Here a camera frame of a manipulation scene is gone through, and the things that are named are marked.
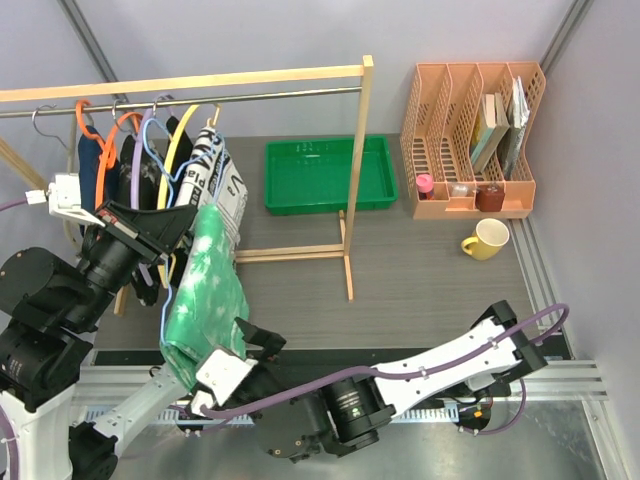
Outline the light blue wire hanger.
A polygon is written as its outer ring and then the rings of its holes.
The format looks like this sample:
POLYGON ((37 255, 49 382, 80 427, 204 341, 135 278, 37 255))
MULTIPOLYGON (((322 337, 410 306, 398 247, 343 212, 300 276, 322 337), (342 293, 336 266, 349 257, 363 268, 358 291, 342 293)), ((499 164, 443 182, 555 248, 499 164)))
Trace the light blue wire hanger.
MULTIPOLYGON (((158 168, 161 172, 161 180, 160 186, 158 190, 158 200, 157 206, 159 209, 165 209, 171 207, 174 203, 174 197, 176 194, 174 193, 174 186, 178 183, 179 177, 186 171, 186 169, 195 165, 200 161, 204 161, 206 158, 215 159, 219 154, 224 152, 225 148, 225 139, 224 137, 213 127, 205 126, 201 134, 211 134, 211 145, 205 147, 202 152, 192 159, 187 160, 185 164, 179 167, 175 174, 172 175, 172 165, 173 165, 173 157, 174 153, 170 153, 170 150, 179 143, 182 134, 184 133, 184 126, 191 118, 191 116, 197 110, 197 105, 192 105, 187 109, 182 119, 178 122, 178 126, 174 133, 171 133, 168 127, 161 123, 154 115, 144 123, 142 127, 142 138, 143 138, 143 148, 146 153, 151 157, 152 160, 156 162, 158 168), (164 134, 169 138, 169 149, 167 152, 167 157, 164 158, 155 148, 153 142, 149 139, 148 130, 152 125, 159 127, 164 134)), ((166 347, 168 345, 166 341, 166 328, 168 323, 169 316, 169 307, 173 301, 174 293, 173 293, 173 280, 178 281, 179 277, 175 273, 176 268, 178 266, 185 267, 186 259, 187 259, 187 250, 184 246, 178 246, 177 252, 173 252, 170 255, 167 255, 162 263, 158 266, 158 272, 160 274, 160 279, 163 287, 167 290, 167 298, 162 306, 162 314, 161 314, 161 322, 160 322, 160 347, 166 347)))

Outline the green white trousers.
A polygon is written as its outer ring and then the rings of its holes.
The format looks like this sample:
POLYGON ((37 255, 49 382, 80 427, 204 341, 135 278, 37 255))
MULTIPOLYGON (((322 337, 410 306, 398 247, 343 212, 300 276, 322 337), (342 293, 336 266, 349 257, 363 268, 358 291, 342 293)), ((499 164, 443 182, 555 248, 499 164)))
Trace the green white trousers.
POLYGON ((195 217, 193 243, 160 340, 165 362, 186 390, 196 386, 197 370, 215 348, 246 357, 238 318, 249 318, 249 306, 221 214, 205 205, 195 217))

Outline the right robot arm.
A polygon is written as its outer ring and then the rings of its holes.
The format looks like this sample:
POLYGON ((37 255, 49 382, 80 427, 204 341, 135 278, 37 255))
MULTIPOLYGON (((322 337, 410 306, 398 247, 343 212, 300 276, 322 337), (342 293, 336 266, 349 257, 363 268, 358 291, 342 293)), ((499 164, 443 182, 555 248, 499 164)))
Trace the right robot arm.
POLYGON ((546 366, 509 304, 491 305, 463 335, 408 358, 350 367, 286 389, 261 362, 214 415, 248 416, 261 448, 293 463, 325 452, 344 457, 376 443, 379 431, 438 397, 485 397, 546 366))

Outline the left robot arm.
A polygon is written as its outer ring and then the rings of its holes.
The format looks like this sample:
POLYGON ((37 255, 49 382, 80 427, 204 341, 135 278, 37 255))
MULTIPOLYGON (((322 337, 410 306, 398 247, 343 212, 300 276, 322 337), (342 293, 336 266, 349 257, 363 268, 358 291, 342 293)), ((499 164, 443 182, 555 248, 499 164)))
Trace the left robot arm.
POLYGON ((80 260, 31 247, 1 267, 1 432, 9 479, 108 479, 121 435, 70 423, 74 387, 94 333, 141 264, 169 257, 192 225, 192 205, 134 210, 115 201, 92 213, 80 260))

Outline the purple plastic hanger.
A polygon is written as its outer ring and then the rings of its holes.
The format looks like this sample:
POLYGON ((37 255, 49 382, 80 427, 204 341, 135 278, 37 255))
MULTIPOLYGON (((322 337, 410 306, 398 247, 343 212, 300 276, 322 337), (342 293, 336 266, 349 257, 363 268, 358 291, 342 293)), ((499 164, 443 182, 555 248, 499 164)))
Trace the purple plastic hanger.
MULTIPOLYGON (((170 93, 164 93, 164 94, 158 95, 154 99, 154 104, 157 101, 169 101, 169 100, 174 100, 174 97, 170 93)), ((146 121, 148 121, 153 115, 155 115, 153 113, 155 111, 154 108, 157 108, 157 107, 152 106, 151 108, 147 109, 144 112, 142 119, 140 120, 139 130, 135 140, 132 166, 131 166, 131 182, 130 182, 130 204, 131 204, 131 207, 134 209, 139 208, 140 167, 141 167, 141 158, 142 158, 142 151, 143 151, 142 127, 146 121)), ((151 278, 151 275, 147 267, 145 265, 140 265, 139 270, 145 284, 147 286, 152 286, 153 280, 151 278)))

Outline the black white patterned trousers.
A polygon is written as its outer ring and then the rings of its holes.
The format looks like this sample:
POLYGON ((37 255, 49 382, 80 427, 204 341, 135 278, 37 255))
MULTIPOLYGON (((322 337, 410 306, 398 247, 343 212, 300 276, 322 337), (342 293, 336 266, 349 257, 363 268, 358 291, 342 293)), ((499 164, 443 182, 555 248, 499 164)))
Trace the black white patterned trousers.
MULTIPOLYGON (((131 206, 131 172, 135 145, 136 141, 131 135, 129 135, 125 138, 120 150, 118 188, 115 201, 126 207, 131 206)), ((137 209, 156 209, 160 179, 161 172, 158 165, 151 159, 145 150, 142 150, 137 209)))

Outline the newspaper print trousers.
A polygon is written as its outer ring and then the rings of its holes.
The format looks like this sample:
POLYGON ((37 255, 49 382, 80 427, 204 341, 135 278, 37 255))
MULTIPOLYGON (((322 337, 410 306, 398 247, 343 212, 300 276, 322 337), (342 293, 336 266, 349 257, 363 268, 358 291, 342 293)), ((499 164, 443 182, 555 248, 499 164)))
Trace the newspaper print trousers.
POLYGON ((248 200, 248 189, 226 147, 221 133, 203 127, 182 171, 180 188, 172 206, 215 205, 232 251, 240 243, 240 226, 248 200))

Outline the navy blue trousers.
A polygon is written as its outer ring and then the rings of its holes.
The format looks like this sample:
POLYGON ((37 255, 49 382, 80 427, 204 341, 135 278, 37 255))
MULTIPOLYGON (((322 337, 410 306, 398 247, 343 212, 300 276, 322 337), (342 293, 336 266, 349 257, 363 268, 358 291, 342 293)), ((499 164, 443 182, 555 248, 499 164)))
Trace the navy blue trousers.
MULTIPOLYGON (((79 182, 81 191, 81 207, 89 213, 95 212, 96 181, 99 157, 102 148, 96 140, 82 135, 78 141, 79 182)), ((119 189, 119 163, 106 172, 105 198, 116 199, 119 189)))

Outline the yellow plastic hanger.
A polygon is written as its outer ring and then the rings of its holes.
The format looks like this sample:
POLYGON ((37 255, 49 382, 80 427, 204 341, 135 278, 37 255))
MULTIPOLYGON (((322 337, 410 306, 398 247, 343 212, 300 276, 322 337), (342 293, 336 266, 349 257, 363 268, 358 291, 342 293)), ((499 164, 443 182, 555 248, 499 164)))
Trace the yellow plastic hanger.
POLYGON ((169 146, 164 161, 160 164, 162 173, 156 207, 161 209, 191 204, 198 208, 212 204, 217 184, 220 180, 219 160, 224 160, 224 139, 216 130, 220 115, 220 105, 187 151, 179 152, 180 143, 186 133, 186 126, 198 105, 187 108, 170 135, 169 146))

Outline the green plastic tray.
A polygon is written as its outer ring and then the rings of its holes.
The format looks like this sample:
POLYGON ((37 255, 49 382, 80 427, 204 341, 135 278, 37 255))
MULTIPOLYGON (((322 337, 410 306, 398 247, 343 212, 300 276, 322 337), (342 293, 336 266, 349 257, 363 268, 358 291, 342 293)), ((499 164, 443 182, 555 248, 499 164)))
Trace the green plastic tray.
MULTIPOLYGON (((273 215, 332 213, 347 208, 354 139, 270 142, 265 147, 264 205, 273 215)), ((387 138, 365 138, 356 207, 389 208, 398 198, 387 138)))

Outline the pink capped bottle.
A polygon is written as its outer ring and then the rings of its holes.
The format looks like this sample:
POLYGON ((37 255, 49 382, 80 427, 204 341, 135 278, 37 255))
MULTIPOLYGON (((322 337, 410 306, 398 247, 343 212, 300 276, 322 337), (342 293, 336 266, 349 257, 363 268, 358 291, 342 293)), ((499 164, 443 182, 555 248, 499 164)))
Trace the pink capped bottle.
POLYGON ((430 200, 434 194, 434 179, 430 174, 416 176, 416 189, 421 201, 430 200))

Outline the clear small bottle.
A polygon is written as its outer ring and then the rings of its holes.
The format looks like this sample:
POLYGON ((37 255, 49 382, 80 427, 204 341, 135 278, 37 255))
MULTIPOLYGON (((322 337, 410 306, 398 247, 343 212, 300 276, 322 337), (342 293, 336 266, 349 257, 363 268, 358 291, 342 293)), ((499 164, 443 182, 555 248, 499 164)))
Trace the clear small bottle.
POLYGON ((453 198, 468 197, 474 193, 472 186, 460 182, 451 182, 448 184, 449 196, 453 198))

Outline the dark red jar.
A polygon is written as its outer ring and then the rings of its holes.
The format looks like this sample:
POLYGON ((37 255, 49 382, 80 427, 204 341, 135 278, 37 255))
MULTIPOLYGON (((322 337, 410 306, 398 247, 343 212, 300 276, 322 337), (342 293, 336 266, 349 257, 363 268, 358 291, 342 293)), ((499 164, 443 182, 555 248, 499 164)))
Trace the dark red jar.
POLYGON ((481 212, 500 212, 504 198, 505 191, 500 184, 479 185, 475 194, 475 205, 481 212))

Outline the orange plastic file organizer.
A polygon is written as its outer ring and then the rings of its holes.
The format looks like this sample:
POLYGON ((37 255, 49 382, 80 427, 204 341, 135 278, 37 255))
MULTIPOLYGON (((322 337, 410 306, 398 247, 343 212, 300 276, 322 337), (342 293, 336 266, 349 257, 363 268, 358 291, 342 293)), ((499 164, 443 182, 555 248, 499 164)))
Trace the orange plastic file organizer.
POLYGON ((507 105, 517 78, 535 116, 546 87, 536 62, 415 66, 400 136, 415 220, 523 219, 532 212, 536 182, 524 152, 508 179, 496 157, 476 173, 470 156, 482 97, 499 94, 507 105))

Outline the books in organizer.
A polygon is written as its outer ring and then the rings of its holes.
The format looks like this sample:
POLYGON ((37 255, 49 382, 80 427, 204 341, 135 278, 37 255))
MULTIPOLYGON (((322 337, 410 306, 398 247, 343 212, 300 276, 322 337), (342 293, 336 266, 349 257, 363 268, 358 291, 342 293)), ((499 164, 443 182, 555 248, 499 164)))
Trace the books in organizer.
POLYGON ((483 93, 474 124, 469 155, 475 175, 482 174, 492 158, 499 162, 503 177, 510 180, 520 156, 531 110, 520 76, 511 79, 507 96, 483 93))

